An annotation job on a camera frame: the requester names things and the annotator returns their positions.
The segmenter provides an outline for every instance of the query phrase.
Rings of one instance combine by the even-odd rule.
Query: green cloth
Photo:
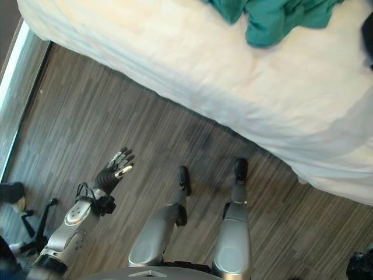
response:
[[[328,25],[332,9],[343,0],[203,0],[210,2],[229,23],[249,13],[246,40],[255,47],[280,42],[300,25],[323,28]]]

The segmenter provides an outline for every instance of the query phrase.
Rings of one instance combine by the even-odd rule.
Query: mattress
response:
[[[360,28],[368,1],[278,45],[245,41],[199,0],[18,0],[42,39],[116,69],[230,127],[320,190],[373,205],[373,74]]]

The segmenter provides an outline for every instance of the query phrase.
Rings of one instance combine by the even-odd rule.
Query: humanoid robot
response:
[[[87,235],[100,217],[115,208],[113,189],[133,164],[132,150],[123,148],[96,177],[93,188],[86,183],[78,187],[76,203],[66,214],[62,225],[52,234],[48,244],[35,261],[27,279],[61,279],[70,265],[77,261]],[[224,207],[212,267],[183,261],[165,262],[163,253],[174,226],[187,224],[187,196],[192,194],[188,170],[178,170],[179,186],[166,206],[146,221],[128,257],[128,267],[88,276],[82,280],[138,280],[154,277],[169,280],[247,280],[251,277],[251,250],[246,209],[247,162],[235,163],[235,184],[231,201]]]

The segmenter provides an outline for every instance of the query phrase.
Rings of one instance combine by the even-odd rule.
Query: wooden floor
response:
[[[114,191],[118,206],[90,235],[71,279],[126,265],[146,218],[175,189],[178,165],[189,167],[193,194],[188,224],[175,231],[165,259],[211,264],[238,157],[249,162],[252,279],[345,279],[350,254],[373,239],[372,207],[299,185],[286,164],[230,129],[53,47],[10,168],[9,180],[27,187],[29,208],[40,215],[57,197],[48,221],[55,229],[73,205],[77,184],[91,184],[125,145],[136,154],[135,168]],[[20,218],[10,207],[5,212],[7,241],[24,239]]]

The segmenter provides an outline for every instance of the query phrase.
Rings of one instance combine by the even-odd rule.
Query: wall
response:
[[[16,0],[0,0],[0,69],[20,17]]]

